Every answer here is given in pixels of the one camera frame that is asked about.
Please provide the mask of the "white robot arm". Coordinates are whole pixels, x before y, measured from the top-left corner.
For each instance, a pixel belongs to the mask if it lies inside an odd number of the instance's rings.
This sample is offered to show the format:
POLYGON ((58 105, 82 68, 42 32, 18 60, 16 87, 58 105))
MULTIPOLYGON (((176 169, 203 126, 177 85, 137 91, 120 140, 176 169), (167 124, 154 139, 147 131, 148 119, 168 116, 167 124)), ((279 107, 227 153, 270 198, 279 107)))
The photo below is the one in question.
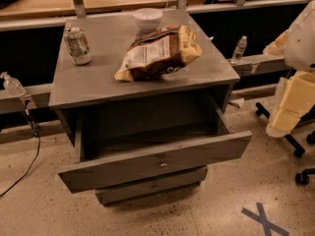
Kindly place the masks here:
POLYGON ((280 78, 266 133, 273 138, 288 135, 315 105, 315 1, 311 1, 291 23, 263 50, 283 56, 295 70, 290 79, 280 78))

